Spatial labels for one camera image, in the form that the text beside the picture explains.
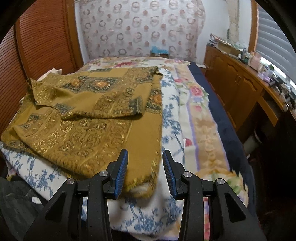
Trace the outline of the gold patterned brown cloth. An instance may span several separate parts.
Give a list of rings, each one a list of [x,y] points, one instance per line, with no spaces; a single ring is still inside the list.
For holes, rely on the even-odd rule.
[[[78,178],[128,151],[122,195],[150,198],[161,161],[163,75],[156,66],[107,68],[29,79],[1,140]]]

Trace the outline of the dark clothing pile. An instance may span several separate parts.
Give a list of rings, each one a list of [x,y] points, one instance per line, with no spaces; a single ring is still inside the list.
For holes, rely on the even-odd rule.
[[[23,240],[47,202],[19,176],[1,177],[1,240]]]

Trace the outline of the floral pink cream bedspread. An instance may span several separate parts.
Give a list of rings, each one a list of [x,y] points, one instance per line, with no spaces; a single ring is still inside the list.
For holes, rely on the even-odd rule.
[[[101,58],[86,63],[83,70],[157,66],[170,71],[179,90],[179,122],[185,141],[183,166],[201,179],[225,179],[241,201],[248,205],[248,186],[244,184],[241,174],[230,170],[218,126],[209,109],[208,93],[194,80],[189,65],[187,61],[161,57]],[[140,240],[176,240],[181,216],[182,213],[171,229],[157,238],[129,234]],[[128,233],[117,231],[121,235]]]

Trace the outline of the navy blue bed blanket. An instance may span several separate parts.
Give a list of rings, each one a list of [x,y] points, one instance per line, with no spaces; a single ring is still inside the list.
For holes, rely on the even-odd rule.
[[[192,73],[195,81],[205,89],[209,95],[209,109],[218,126],[218,133],[222,140],[224,150],[226,152],[227,160],[230,165],[230,170],[236,174],[241,174],[244,184],[248,186],[248,210],[254,218],[256,215],[256,188],[253,175],[253,169],[249,165],[243,145],[240,142],[234,127],[232,126],[229,117],[226,114],[218,96],[215,94],[210,83],[207,81],[202,70],[191,62],[189,70]]]

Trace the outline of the white blue floral blanket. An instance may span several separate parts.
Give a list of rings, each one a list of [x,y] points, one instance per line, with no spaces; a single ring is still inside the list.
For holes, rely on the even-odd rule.
[[[162,150],[169,150],[177,162],[184,162],[184,147],[179,122],[179,90],[170,71],[160,68],[163,75]],[[1,143],[1,151],[9,167],[23,178],[41,197],[50,200],[66,181],[65,174],[54,164],[24,151],[17,151]],[[180,219],[182,201],[171,197],[164,168],[159,169],[156,189],[151,198],[124,198],[108,202],[111,228],[142,235],[145,238],[161,236]]]

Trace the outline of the wooden sideboard cabinet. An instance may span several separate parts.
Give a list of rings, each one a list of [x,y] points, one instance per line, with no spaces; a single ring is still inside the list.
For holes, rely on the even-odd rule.
[[[253,133],[261,139],[273,132],[295,136],[295,115],[284,110],[283,99],[255,70],[212,46],[206,47],[204,65],[241,142]]]

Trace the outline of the clutter on sideboard top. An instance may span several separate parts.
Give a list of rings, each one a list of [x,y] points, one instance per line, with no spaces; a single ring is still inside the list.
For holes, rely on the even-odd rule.
[[[218,36],[210,34],[204,59],[204,65],[207,68],[206,77],[224,106],[227,108],[231,106],[244,74],[254,78],[256,83],[274,96],[284,111],[295,106],[290,97],[286,99],[284,95],[276,93],[269,87],[269,83],[264,81],[268,77],[267,74],[259,77],[260,73],[267,72],[267,69],[259,61],[259,54],[254,52],[243,54],[246,62],[238,58],[239,54],[239,49],[234,48]]]

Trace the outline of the grey window blind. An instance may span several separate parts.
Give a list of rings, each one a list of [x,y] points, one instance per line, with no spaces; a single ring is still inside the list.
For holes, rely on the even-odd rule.
[[[256,51],[295,81],[295,51],[278,24],[260,6]]]

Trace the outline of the blue item on box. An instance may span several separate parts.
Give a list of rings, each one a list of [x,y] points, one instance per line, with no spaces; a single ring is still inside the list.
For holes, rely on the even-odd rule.
[[[162,58],[169,58],[169,51],[165,49],[160,49],[159,47],[152,46],[150,51],[151,57],[162,57]]]

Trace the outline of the circle patterned lace curtain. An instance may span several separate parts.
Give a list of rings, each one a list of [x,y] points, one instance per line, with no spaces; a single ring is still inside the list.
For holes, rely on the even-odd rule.
[[[153,48],[194,61],[203,30],[202,1],[75,1],[88,59],[148,56]]]

